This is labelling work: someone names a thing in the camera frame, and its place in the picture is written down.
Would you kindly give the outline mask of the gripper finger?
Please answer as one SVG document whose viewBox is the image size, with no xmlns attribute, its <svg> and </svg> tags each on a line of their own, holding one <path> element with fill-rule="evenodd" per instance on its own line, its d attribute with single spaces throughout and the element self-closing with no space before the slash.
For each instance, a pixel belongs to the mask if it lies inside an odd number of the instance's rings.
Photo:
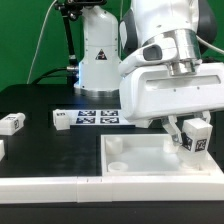
<svg viewBox="0 0 224 224">
<path fill-rule="evenodd" d="M 211 115 L 209 111 L 200 111 L 200 112 L 195 112 L 194 113 L 195 118 L 200 118 L 206 123 L 210 123 L 211 121 Z"/>
<path fill-rule="evenodd" d="M 180 146 L 182 144 L 181 131 L 176 125 L 177 117 L 170 115 L 161 119 L 162 126 L 166 132 L 171 136 L 173 144 L 175 146 Z"/>
</svg>

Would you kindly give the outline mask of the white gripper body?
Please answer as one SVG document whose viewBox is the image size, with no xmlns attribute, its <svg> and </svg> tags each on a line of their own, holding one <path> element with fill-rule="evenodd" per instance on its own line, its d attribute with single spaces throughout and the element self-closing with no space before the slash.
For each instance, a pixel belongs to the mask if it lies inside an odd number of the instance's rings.
<svg viewBox="0 0 224 224">
<path fill-rule="evenodd" d="M 130 121 L 224 109 L 224 63 L 202 63 L 193 75 L 172 76 L 166 62 L 177 50 L 166 49 L 161 60 L 147 61 L 142 47 L 118 67 L 122 76 L 120 103 Z"/>
</svg>

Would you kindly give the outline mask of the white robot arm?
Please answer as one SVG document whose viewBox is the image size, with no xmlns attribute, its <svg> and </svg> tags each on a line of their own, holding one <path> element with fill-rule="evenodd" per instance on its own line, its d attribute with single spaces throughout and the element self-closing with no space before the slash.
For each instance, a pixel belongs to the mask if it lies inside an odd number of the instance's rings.
<svg viewBox="0 0 224 224">
<path fill-rule="evenodd" d="M 206 0 L 131 0 L 121 21 L 95 3 L 82 16 L 79 92 L 117 92 L 128 121 L 147 127 L 160 119 L 176 144 L 177 117 L 209 121 L 224 108 L 224 63 L 204 63 L 199 49 L 199 36 L 214 28 Z"/>
</svg>

